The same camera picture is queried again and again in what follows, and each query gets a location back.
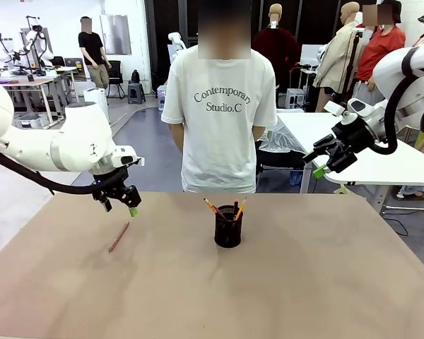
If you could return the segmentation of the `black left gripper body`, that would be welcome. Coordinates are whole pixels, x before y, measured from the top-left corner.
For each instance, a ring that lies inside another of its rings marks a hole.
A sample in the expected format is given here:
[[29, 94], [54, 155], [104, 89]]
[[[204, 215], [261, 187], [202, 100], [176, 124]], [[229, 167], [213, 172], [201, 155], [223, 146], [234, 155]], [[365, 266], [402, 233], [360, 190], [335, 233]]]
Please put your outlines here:
[[128, 176], [126, 166], [114, 169], [107, 174], [94, 174], [94, 185], [99, 188], [93, 193], [93, 198], [95, 200], [107, 198], [131, 200], [131, 189], [124, 183]]

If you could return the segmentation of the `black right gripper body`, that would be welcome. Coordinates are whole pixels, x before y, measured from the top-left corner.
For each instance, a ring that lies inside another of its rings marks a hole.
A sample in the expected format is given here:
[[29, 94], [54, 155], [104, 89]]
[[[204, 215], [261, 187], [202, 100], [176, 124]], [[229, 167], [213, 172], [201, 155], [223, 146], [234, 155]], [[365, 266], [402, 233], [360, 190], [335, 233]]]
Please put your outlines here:
[[338, 148], [330, 157], [333, 161], [356, 160], [356, 153], [375, 142], [368, 125], [362, 119], [356, 119], [347, 125], [339, 122], [331, 130], [338, 140]]

